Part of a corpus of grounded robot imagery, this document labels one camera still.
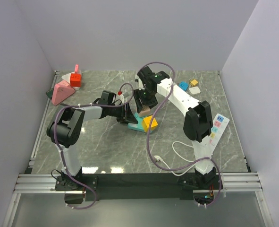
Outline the beige cube socket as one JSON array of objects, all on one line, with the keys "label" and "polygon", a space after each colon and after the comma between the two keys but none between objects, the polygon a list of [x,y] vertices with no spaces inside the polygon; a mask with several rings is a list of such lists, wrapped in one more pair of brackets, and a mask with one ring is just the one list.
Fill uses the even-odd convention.
[{"label": "beige cube socket", "polygon": [[148,106],[144,106],[142,110],[138,113],[139,117],[146,117],[149,116],[151,109]]}]

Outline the teal block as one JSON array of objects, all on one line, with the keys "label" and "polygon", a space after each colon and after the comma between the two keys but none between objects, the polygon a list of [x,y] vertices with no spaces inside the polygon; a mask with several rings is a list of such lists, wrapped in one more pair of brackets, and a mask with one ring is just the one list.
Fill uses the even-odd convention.
[{"label": "teal block", "polygon": [[127,127],[131,130],[147,133],[152,116],[140,117],[138,113],[134,115],[138,123],[128,123]]}]

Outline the yellow cube socket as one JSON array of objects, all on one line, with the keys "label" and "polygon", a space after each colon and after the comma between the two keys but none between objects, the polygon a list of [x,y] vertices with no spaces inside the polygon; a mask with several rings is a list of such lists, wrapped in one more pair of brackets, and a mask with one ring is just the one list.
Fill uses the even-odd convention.
[{"label": "yellow cube socket", "polygon": [[142,127],[144,132],[148,131],[149,126],[150,126],[150,131],[153,131],[158,126],[156,119],[155,118],[152,119],[152,115],[144,117],[142,120]]}]

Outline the blue plug adapter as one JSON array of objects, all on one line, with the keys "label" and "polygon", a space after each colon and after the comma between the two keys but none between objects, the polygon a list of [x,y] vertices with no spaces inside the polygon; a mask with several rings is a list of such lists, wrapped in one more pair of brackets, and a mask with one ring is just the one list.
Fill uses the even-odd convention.
[{"label": "blue plug adapter", "polygon": [[189,88],[189,84],[186,83],[186,82],[183,82],[183,81],[180,82],[178,86],[179,86],[182,90],[184,90],[184,91],[187,91],[188,88]]}]

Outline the small yellow plug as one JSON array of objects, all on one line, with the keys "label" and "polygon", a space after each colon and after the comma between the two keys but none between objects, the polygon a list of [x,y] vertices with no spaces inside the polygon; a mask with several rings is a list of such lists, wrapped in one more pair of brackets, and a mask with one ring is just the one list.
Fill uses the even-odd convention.
[{"label": "small yellow plug", "polygon": [[198,86],[198,83],[199,82],[196,79],[193,79],[193,80],[190,81],[190,86],[191,87],[196,87],[196,86]]}]

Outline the white rounded square adapter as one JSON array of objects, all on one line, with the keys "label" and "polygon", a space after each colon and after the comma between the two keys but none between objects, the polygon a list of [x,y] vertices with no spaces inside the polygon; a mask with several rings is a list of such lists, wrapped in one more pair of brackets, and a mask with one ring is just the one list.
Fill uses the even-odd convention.
[{"label": "white rounded square adapter", "polygon": [[189,92],[192,94],[192,95],[197,95],[201,92],[200,88],[199,87],[190,87],[189,88]]}]

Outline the red cube socket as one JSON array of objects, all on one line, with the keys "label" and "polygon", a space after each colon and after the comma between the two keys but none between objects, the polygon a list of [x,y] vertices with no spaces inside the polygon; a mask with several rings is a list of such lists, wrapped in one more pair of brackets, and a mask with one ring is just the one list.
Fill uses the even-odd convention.
[{"label": "red cube socket", "polygon": [[70,74],[70,85],[71,87],[81,87],[81,74],[71,73]]}]

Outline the pink plug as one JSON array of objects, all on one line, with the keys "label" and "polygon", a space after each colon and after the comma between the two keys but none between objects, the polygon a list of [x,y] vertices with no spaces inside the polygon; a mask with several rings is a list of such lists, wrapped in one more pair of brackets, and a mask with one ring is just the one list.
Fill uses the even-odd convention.
[{"label": "pink plug", "polygon": [[80,73],[80,71],[79,71],[79,65],[78,65],[78,64],[75,65],[74,73],[75,73],[75,74],[79,74],[79,73]]}]

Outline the pink rounded socket block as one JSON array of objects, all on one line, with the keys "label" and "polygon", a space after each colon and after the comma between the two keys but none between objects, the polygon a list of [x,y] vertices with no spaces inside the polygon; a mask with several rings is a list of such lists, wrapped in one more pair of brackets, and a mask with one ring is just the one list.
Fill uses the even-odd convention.
[{"label": "pink rounded socket block", "polygon": [[74,93],[75,90],[70,84],[67,81],[62,80],[54,86],[51,102],[53,105],[58,105]]}]

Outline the white triangular adapter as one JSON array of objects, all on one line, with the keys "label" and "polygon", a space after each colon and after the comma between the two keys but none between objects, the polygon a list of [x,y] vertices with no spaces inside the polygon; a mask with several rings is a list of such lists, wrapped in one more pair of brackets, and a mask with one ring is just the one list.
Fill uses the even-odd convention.
[{"label": "white triangular adapter", "polygon": [[68,73],[68,74],[61,76],[61,78],[65,81],[67,81],[68,83],[70,83],[70,76],[71,76],[71,73]]}]

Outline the white power strip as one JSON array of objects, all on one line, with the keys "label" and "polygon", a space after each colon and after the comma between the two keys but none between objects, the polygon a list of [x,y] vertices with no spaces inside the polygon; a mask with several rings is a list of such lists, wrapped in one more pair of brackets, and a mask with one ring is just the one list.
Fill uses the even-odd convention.
[{"label": "white power strip", "polygon": [[216,146],[219,143],[219,140],[221,139],[223,132],[228,126],[230,119],[221,115],[216,114],[213,119],[213,127],[211,128],[211,134],[210,134],[210,147],[211,152],[213,153]]}]

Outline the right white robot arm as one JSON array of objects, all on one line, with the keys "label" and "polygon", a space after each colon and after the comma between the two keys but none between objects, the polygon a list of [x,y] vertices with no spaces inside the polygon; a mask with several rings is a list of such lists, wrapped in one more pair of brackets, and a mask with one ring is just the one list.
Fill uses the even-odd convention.
[{"label": "right white robot arm", "polygon": [[191,97],[164,71],[154,73],[145,66],[139,70],[135,79],[138,89],[134,91],[134,98],[138,113],[145,107],[155,107],[158,103],[155,95],[159,94],[165,97],[163,102],[170,101],[184,115],[183,131],[194,147],[194,180],[199,188],[207,188],[216,175],[215,166],[210,161],[210,135],[213,127],[210,104]]}]

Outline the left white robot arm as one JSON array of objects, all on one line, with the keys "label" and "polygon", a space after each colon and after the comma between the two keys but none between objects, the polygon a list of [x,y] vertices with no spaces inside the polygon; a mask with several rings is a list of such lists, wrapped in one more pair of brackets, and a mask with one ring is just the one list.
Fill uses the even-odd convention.
[{"label": "left white robot arm", "polygon": [[111,116],[119,123],[138,123],[128,103],[115,105],[115,101],[116,94],[104,90],[101,97],[88,106],[60,104],[47,127],[46,134],[57,146],[62,162],[61,177],[71,190],[79,189],[83,183],[82,167],[76,154],[83,122]]}]

